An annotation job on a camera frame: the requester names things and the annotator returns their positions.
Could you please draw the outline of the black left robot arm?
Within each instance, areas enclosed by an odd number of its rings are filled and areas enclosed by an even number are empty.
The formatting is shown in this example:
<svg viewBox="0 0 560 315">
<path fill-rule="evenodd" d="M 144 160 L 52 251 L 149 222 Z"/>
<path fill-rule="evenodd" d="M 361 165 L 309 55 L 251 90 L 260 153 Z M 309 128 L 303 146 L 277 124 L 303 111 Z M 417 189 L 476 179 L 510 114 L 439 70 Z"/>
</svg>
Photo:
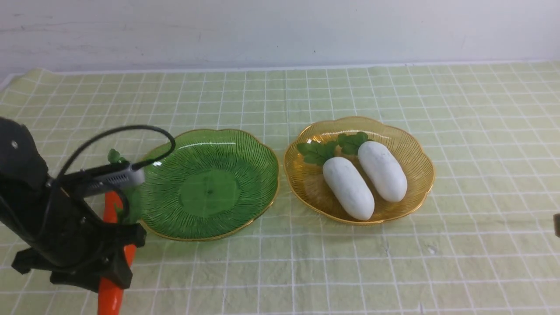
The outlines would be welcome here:
<svg viewBox="0 0 560 315">
<path fill-rule="evenodd" d="M 48 271 L 53 284 L 92 292 L 102 279 L 128 289 L 133 273 L 124 248 L 144 246 L 145 229 L 104 222 L 70 187 L 53 188 L 28 128 L 7 118 L 0 127 L 1 222 L 29 245 L 12 268 Z"/>
</svg>

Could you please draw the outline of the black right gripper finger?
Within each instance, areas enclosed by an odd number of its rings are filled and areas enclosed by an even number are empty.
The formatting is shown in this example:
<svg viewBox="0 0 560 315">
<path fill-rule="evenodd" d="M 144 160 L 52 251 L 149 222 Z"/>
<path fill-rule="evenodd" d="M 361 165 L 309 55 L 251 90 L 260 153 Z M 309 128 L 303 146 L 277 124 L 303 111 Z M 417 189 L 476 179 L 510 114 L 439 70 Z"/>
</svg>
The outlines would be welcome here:
<svg viewBox="0 0 560 315">
<path fill-rule="evenodd" d="M 560 213 L 553 216 L 553 229 L 556 237 L 560 237 Z"/>
</svg>

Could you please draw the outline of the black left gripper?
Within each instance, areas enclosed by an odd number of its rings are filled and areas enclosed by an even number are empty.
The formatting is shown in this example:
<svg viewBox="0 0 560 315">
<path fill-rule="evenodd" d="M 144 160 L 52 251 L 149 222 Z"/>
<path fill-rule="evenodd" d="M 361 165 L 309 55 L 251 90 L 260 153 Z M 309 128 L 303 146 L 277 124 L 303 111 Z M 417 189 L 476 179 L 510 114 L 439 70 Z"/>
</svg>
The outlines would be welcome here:
<svg viewBox="0 0 560 315">
<path fill-rule="evenodd" d="M 23 181 L 1 178 L 1 222 L 28 244 L 16 253 L 11 267 L 20 274 L 48 271 L 55 285 L 92 292 L 99 291 L 103 279 L 128 289 L 133 273 L 124 248 L 144 246 L 144 228 L 104 222 L 84 200 L 62 188 L 47 211 L 50 192 L 46 185 L 34 190 Z"/>
</svg>

